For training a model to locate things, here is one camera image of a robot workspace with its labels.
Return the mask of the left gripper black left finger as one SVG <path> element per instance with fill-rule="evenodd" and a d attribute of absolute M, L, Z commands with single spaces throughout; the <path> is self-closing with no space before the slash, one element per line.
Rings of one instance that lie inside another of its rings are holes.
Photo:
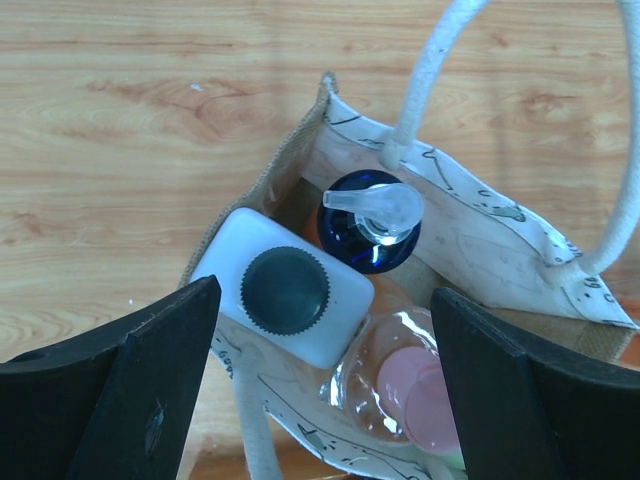
<path fill-rule="evenodd" d="M 199 279 L 1 366 L 5 479 L 173 479 L 221 289 Z"/>

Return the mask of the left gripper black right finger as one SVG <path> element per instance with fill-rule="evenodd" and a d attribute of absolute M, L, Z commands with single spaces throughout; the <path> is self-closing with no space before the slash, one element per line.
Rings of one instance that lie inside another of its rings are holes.
<path fill-rule="evenodd" d="M 639 373 L 438 288 L 431 313 L 471 479 L 636 479 Z"/>

